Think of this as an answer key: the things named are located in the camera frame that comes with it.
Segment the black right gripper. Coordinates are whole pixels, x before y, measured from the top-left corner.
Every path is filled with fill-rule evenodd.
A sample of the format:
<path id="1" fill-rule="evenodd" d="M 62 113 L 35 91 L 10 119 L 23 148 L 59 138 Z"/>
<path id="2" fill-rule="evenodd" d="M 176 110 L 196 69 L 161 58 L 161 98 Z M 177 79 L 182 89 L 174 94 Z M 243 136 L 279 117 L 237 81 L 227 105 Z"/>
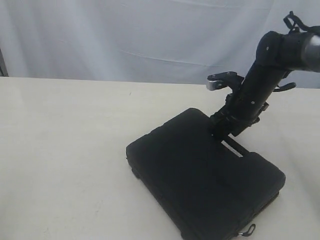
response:
<path id="1" fill-rule="evenodd" d="M 265 102 L 253 119 L 239 119 L 231 116 L 227 111 L 232 95 L 232 93 L 229 93 L 225 98 L 225 105 L 210 116 L 210 131 L 215 138 L 225 138 L 229 134 L 234 137 L 238 136 L 248 127 L 257 124 L 261 120 L 260 114 L 269 107 L 269 104 Z"/>

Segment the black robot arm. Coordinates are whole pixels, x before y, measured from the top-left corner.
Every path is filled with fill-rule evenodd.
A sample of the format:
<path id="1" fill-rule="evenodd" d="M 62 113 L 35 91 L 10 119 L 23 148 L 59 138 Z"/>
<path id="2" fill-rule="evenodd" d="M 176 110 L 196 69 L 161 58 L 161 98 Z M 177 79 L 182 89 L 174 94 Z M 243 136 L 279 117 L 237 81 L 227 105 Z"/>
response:
<path id="1" fill-rule="evenodd" d="M 260 114 L 268 108 L 267 99 L 272 92 L 295 87 L 294 83 L 278 86 L 293 71 L 320 71 L 319 35 L 270 31 L 259 41 L 255 60 L 246 76 L 239 76 L 234 71 L 208 76 L 209 90 L 226 87 L 232 90 L 225 99 L 225 105 L 210 117 L 213 136 L 217 139 L 229 134 L 236 137 L 259 122 Z"/>

